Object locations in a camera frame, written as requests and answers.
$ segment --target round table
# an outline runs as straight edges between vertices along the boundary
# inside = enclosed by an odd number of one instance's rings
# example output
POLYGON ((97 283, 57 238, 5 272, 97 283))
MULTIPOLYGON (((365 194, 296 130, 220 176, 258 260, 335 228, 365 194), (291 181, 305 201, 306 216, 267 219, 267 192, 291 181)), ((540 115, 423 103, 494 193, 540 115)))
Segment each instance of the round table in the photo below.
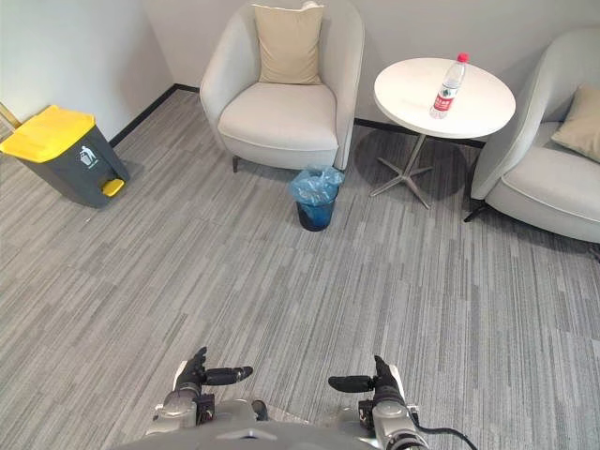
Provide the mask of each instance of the round table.
POLYGON ((419 138, 404 169, 378 158, 396 172, 397 177, 373 190, 371 197, 404 183, 429 208, 421 189, 412 179, 431 169, 413 168, 426 136, 449 139, 487 136, 506 125, 515 113, 515 97, 510 89, 491 73, 467 65, 464 81, 448 114, 443 119, 431 117, 429 110, 446 71, 454 63, 454 60, 441 58, 407 59, 384 69, 377 77, 377 106, 397 124, 418 132, 419 138))

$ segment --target red bottle label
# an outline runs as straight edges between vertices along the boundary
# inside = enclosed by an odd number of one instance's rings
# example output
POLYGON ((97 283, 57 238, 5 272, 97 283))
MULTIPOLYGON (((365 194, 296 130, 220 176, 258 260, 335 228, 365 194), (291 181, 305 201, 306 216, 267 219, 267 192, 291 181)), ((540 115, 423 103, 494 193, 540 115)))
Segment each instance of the red bottle label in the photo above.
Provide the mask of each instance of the red bottle label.
POLYGON ((442 86, 442 89, 440 89, 440 92, 435 99, 433 108, 438 111, 448 111, 450 109, 450 105, 452 105, 454 97, 457 96, 457 92, 458 89, 442 86))

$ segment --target trash bag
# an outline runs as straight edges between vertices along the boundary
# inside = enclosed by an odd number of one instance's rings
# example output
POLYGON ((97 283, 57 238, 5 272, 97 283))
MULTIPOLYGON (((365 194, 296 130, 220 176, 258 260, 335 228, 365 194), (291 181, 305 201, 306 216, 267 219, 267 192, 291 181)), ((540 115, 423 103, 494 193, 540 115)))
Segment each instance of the trash bag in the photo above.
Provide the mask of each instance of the trash bag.
POLYGON ((338 195, 344 174, 331 166, 308 166, 290 183, 293 198, 310 206, 331 203, 338 195))

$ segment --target black baseboard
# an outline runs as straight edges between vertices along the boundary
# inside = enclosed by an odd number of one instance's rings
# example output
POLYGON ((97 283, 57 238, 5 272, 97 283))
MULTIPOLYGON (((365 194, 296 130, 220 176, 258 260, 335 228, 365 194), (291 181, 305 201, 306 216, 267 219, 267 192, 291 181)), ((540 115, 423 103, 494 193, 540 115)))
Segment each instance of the black baseboard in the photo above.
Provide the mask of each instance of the black baseboard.
POLYGON ((158 108, 160 106, 160 104, 163 101, 165 101, 167 98, 169 98, 171 96, 171 94, 173 92, 175 92, 176 90, 177 90, 177 87, 176 87, 176 84, 174 84, 169 89, 167 89, 165 92, 163 92, 159 98, 154 100, 150 106, 148 106, 145 110, 140 112, 140 114, 137 117, 135 117, 131 122, 129 122, 129 124, 125 128, 123 128, 121 131, 119 131, 117 133, 117 135, 114 136, 109 141, 109 144, 111 145, 111 147, 115 147, 118 143, 123 141, 126 138, 126 136, 135 129, 136 126, 138 126, 141 122, 143 122, 143 119, 148 117, 152 113, 153 110, 158 108))
MULTIPOLYGON (((153 110, 158 108, 160 106, 160 104, 163 101, 165 101, 167 98, 169 98, 169 96, 176 90, 198 93, 198 92, 200 92, 200 87, 188 86, 187 84, 180 84, 178 82, 175 83, 173 86, 171 86, 169 89, 167 89, 159 98, 154 100, 150 106, 148 106, 137 117, 135 117, 131 122, 129 122, 129 124, 125 128, 123 128, 121 131, 119 131, 117 133, 117 135, 114 136, 110 140, 111 146, 115 147, 118 143, 123 141, 126 138, 126 136, 135 129, 136 126, 138 126, 141 122, 143 122, 143 120, 146 117, 148 117, 152 113, 153 110)), ((360 119, 358 117, 354 118, 354 124, 360 125, 361 127, 369 127, 369 128, 382 129, 385 131, 393 131, 395 133, 404 133, 404 134, 412 134, 412 135, 418 134, 417 132, 412 131, 411 129, 402 127, 400 125, 385 124, 384 122, 376 122, 374 120, 360 119)), ((483 148, 483 146, 486 144, 485 142, 475 141, 473 139, 444 139, 444 138, 433 138, 433 139, 438 140, 438 141, 448 142, 448 143, 460 143, 460 144, 469 145, 470 147, 475 147, 475 148, 483 148)))
POLYGON ((175 86, 176 89, 181 89, 182 91, 189 91, 195 93, 200 92, 200 87, 196 86, 188 86, 187 84, 179 84, 178 82, 176 82, 173 86, 175 86))
MULTIPOLYGON (((411 129, 408 129, 401 125, 385 124, 384 122, 376 122, 374 120, 360 119, 358 117, 356 117, 354 119, 354 124, 360 125, 361 127, 382 129, 384 131, 392 131, 395 133, 412 134, 414 136, 419 134, 416 131, 412 131, 411 129)), ((445 138, 436 138, 433 136, 430 136, 430 138, 435 139, 436 141, 443 141, 445 143, 459 143, 462 145, 469 145, 470 147, 475 147, 475 148, 483 148, 484 145, 486 145, 485 142, 476 141, 475 139, 445 139, 445 138)))

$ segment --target table top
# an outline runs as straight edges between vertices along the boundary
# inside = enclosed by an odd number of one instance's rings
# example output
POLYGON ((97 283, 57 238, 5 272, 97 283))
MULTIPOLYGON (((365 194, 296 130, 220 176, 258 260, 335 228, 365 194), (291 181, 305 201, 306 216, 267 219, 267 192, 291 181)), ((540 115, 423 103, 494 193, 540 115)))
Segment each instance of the table top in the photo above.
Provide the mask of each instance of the table top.
POLYGON ((429 115, 444 75, 454 62, 416 58, 384 69, 375 81, 377 105, 396 123, 438 138, 477 138, 506 125, 515 113, 513 93, 491 73, 471 64, 444 119, 429 115))

